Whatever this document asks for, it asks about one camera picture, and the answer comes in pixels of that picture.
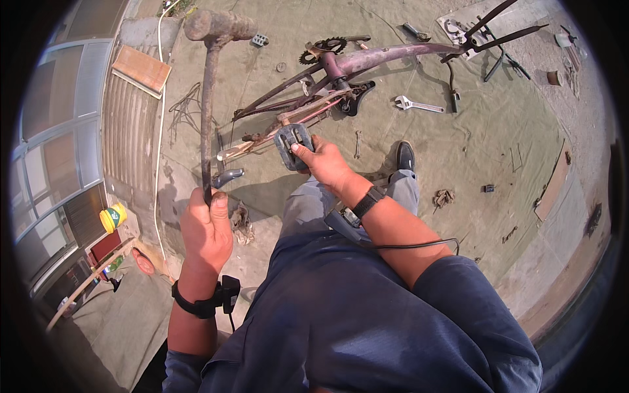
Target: hand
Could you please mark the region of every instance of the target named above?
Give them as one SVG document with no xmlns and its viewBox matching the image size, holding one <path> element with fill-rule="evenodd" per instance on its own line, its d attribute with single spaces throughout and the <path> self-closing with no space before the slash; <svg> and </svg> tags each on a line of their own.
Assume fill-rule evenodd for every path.
<svg viewBox="0 0 629 393">
<path fill-rule="evenodd" d="M 186 246 L 184 266 L 201 273 L 211 268 L 217 274 L 233 249 L 227 194 L 212 189 L 212 203 L 203 200 L 203 189 L 195 188 L 181 216 L 181 236 Z"/>
<path fill-rule="evenodd" d="M 293 154 L 301 158 L 319 183 L 339 196 L 347 179 L 354 173 L 338 151 L 338 147 L 325 139 L 313 135 L 314 153 L 307 147 L 293 143 Z"/>
</svg>

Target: forearm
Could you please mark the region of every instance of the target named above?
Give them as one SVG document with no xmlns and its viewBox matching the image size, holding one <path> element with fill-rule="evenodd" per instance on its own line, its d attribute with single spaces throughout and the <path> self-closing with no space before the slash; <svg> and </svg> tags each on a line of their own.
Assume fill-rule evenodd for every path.
<svg viewBox="0 0 629 393">
<path fill-rule="evenodd" d="M 193 268 L 184 262 L 177 287 L 181 296 L 194 303 L 214 295 L 218 272 Z M 173 302 L 168 325 L 168 349 L 211 358 L 216 351 L 216 320 L 199 319 Z"/>
<path fill-rule="evenodd" d="M 352 174 L 338 193 L 350 209 L 366 195 L 373 184 L 358 174 Z M 411 245 L 440 240 L 420 218 L 411 214 L 390 197 L 374 205 L 363 217 L 362 225 L 375 245 Z M 405 250 L 379 250 L 381 257 L 412 288 L 417 278 L 431 263 L 452 255 L 447 245 L 435 245 Z"/>
</svg>

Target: blue shirt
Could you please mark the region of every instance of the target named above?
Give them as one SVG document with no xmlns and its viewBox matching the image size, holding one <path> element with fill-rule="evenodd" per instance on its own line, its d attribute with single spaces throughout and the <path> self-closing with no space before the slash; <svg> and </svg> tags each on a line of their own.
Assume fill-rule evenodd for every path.
<svg viewBox="0 0 629 393">
<path fill-rule="evenodd" d="M 169 351 L 165 392 L 536 392 L 542 365 L 476 264 L 412 289 L 336 231 L 282 238 L 235 333 L 206 362 Z"/>
</svg>

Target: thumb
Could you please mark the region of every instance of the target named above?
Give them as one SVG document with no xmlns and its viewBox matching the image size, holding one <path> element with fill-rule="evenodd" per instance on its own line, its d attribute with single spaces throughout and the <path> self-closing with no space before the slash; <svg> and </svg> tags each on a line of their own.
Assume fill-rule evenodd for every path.
<svg viewBox="0 0 629 393">
<path fill-rule="evenodd" d="M 311 152 L 309 148 L 305 147 L 304 145 L 300 145 L 298 143 L 293 143 L 291 145 L 291 150 L 293 154 L 301 158 L 301 160 L 305 162 L 307 166 L 310 166 L 310 164 L 312 163 L 315 157 L 315 154 Z"/>
<path fill-rule="evenodd" d="M 231 223 L 227 208 L 227 194 L 215 192 L 209 207 L 209 219 L 214 229 L 221 233 L 231 232 Z"/>
</svg>

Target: chainring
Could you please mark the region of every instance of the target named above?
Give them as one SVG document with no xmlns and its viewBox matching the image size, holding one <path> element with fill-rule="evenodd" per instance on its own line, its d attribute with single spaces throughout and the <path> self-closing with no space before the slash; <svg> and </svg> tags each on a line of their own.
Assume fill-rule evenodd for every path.
<svg viewBox="0 0 629 393">
<path fill-rule="evenodd" d="M 335 54 L 339 55 L 347 46 L 347 41 L 344 37 L 333 37 L 317 41 L 314 43 L 313 46 L 315 48 L 319 48 L 328 52 L 334 52 Z M 319 61 L 318 57 L 307 50 L 304 51 L 304 53 L 302 53 L 299 57 L 299 63 L 303 65 L 315 64 L 317 61 Z"/>
</svg>

